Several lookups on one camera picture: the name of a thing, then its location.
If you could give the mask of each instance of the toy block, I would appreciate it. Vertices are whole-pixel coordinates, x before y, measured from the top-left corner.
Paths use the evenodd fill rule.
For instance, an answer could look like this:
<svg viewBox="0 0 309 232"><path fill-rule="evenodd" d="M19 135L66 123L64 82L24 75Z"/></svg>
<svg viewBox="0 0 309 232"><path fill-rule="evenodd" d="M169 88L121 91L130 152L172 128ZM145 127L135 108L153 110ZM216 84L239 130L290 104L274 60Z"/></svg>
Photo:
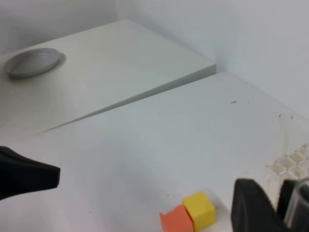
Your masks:
<svg viewBox="0 0 309 232"><path fill-rule="evenodd" d="M183 199L183 205L197 232L216 222L216 210L203 192L198 192Z"/></svg>
<svg viewBox="0 0 309 232"><path fill-rule="evenodd" d="M161 214L161 225L164 232L193 232L193 224L183 205L173 211Z"/></svg>

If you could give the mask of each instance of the white wall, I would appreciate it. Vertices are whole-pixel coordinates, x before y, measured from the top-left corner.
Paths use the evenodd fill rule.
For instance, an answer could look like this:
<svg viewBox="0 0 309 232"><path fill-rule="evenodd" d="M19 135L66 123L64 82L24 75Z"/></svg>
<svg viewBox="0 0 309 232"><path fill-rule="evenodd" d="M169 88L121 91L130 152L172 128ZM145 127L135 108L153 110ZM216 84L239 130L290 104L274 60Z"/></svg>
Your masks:
<svg viewBox="0 0 309 232"><path fill-rule="evenodd" d="M117 0L117 9L309 118L307 0Z"/></svg>
<svg viewBox="0 0 309 232"><path fill-rule="evenodd" d="M116 20L114 0L1 0L0 54Z"/></svg>

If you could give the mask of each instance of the orange cube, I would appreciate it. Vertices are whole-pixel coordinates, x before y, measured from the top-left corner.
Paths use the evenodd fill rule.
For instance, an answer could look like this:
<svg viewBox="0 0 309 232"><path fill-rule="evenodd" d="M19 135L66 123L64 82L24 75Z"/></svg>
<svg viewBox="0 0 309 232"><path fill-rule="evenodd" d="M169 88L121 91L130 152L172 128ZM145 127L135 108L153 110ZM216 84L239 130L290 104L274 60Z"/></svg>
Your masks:
<svg viewBox="0 0 309 232"><path fill-rule="evenodd" d="M164 232L193 232L193 223L183 205L178 205L173 211L161 214L161 225Z"/></svg>

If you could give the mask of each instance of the round metal plate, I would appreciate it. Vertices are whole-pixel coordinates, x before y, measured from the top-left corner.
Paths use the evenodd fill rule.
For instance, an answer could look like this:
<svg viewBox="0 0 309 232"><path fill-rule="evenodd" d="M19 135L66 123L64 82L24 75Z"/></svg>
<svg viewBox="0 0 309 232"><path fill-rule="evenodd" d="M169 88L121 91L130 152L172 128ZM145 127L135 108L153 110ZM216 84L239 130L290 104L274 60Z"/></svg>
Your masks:
<svg viewBox="0 0 309 232"><path fill-rule="evenodd" d="M47 72L61 60L62 54L52 48L39 48L14 56L4 64L12 78L29 78Z"/></svg>

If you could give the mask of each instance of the white table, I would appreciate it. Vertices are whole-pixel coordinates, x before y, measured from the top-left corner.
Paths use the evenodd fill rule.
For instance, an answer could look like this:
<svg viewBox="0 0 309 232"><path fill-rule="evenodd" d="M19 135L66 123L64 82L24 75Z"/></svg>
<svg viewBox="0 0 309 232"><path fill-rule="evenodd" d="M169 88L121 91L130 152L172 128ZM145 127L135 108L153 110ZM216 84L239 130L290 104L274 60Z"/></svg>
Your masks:
<svg viewBox="0 0 309 232"><path fill-rule="evenodd" d="M40 47L58 69L10 81L13 55ZM119 21L0 57L0 142L24 138L215 74L215 64L131 21Z"/></svg>
<svg viewBox="0 0 309 232"><path fill-rule="evenodd" d="M1 231L158 232L159 212L200 190L230 209L237 178L264 183L279 114L298 117L222 73L11 144L62 170L57 189L1 201Z"/></svg>

